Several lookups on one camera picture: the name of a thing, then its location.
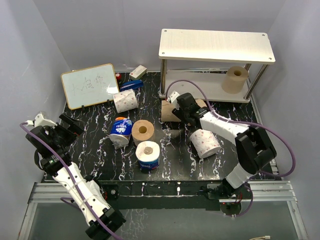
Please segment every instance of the shelf bottom board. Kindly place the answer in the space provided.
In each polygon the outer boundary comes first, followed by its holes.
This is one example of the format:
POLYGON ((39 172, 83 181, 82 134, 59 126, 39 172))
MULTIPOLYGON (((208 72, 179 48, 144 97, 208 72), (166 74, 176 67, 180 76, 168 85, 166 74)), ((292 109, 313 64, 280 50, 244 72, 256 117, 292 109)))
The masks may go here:
MULTIPOLYGON (((225 74, 221 73, 203 73, 203 72, 183 72, 168 70, 165 75, 165 91, 168 86, 176 80, 190 80, 197 84, 205 93, 209 101, 214 102, 231 102, 231 103, 249 103, 250 100, 245 100, 244 96, 248 91, 247 83, 244 84, 241 92, 230 94, 225 92, 221 84, 225 79, 225 74)), ((204 99, 201 92, 189 82, 180 81, 170 87, 169 93, 177 91, 179 94, 191 93, 195 99, 204 99)))

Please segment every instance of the red object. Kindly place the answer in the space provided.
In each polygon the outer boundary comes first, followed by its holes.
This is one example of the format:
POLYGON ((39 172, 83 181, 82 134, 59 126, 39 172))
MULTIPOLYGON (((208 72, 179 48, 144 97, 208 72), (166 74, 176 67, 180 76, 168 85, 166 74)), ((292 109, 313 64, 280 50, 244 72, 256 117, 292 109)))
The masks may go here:
POLYGON ((116 73, 116 74, 115 74, 115 78, 116 78, 117 80, 121 80, 121 74, 120 74, 120 73, 116 73))

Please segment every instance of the small box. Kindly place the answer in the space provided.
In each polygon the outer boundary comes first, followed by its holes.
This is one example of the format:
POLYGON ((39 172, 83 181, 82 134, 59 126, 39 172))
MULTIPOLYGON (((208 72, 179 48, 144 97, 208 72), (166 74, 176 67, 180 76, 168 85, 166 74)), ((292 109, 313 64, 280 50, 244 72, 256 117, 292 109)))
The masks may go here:
POLYGON ((133 80, 140 79, 147 72, 147 68, 140 65, 129 74, 129 78, 133 80))

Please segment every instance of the black marble table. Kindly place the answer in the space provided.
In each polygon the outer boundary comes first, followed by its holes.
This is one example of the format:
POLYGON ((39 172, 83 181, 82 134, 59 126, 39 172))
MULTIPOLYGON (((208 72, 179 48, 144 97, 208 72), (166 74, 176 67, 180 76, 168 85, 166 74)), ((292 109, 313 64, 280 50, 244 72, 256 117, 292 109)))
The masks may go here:
MULTIPOLYGON (((129 74, 122 73, 122 79, 129 81, 129 74)), ((238 163, 235 146, 216 135, 222 149, 217 154, 200 159, 189 139, 195 130, 193 127, 178 122, 161 122, 160 73, 148 72, 142 80, 144 86, 135 91, 139 108, 117 113, 113 103, 97 104, 85 110, 65 107, 64 113, 85 124, 85 132, 69 150, 81 174, 91 174, 99 181, 222 180, 229 174, 238 163), (127 117, 133 122, 148 120, 154 125, 156 142, 161 151, 158 168, 147 172, 140 169, 132 138, 129 146, 114 148, 109 134, 116 117, 127 117)), ((227 118, 257 121, 251 103, 212 102, 211 105, 217 113, 227 118)), ((269 164, 264 170, 272 172, 269 164)), ((255 179, 274 178, 259 174, 255 179)), ((52 178, 45 175, 43 180, 52 178)))

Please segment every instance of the whiteboard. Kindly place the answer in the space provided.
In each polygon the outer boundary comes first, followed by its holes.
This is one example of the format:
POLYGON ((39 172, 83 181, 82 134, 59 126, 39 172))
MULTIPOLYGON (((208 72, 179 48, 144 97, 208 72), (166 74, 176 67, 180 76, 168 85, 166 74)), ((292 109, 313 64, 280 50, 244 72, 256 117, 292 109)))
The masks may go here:
POLYGON ((113 94, 119 93, 114 66, 110 63, 62 73, 61 81, 71 110, 113 101, 113 94))

